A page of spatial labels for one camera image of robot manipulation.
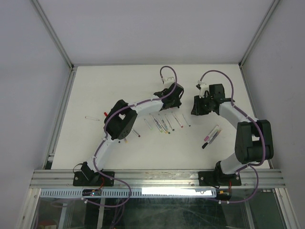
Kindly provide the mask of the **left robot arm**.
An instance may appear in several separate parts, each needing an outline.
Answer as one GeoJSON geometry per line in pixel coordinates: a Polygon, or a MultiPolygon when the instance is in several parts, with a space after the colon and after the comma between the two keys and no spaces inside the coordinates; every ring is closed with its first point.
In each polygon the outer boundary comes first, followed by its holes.
{"type": "Polygon", "coordinates": [[[169,88],[156,92],[149,99],[140,102],[127,103],[123,99],[117,101],[104,119],[105,136],[102,142],[93,156],[81,164],[80,170],[74,172],[73,185],[112,187],[115,173],[104,172],[103,169],[115,144],[130,134],[137,117],[169,108],[179,108],[183,93],[184,88],[173,83],[169,88]]]}

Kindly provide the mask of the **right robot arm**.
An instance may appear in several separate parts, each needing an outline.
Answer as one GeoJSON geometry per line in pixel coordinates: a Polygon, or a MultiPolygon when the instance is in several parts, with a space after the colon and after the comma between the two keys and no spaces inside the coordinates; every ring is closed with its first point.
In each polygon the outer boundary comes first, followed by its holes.
{"type": "Polygon", "coordinates": [[[218,161],[213,171],[199,172],[199,183],[201,186],[213,187],[230,183],[239,186],[241,182],[237,178],[242,169],[273,158],[271,124],[267,120],[252,119],[239,111],[234,101],[225,96],[222,84],[198,83],[196,87],[200,93],[194,97],[191,114],[200,116],[214,112],[236,129],[234,153],[218,161]]]}

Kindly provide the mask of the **pink cap marker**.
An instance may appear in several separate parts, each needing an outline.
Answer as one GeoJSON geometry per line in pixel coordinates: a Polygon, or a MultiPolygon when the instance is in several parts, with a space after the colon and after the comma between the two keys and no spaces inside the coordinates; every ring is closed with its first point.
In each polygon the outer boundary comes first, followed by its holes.
{"type": "Polygon", "coordinates": [[[178,125],[180,126],[180,128],[183,128],[183,124],[180,122],[180,120],[178,119],[176,114],[174,112],[172,112],[172,115],[173,115],[174,119],[176,120],[176,122],[178,123],[178,125]]]}

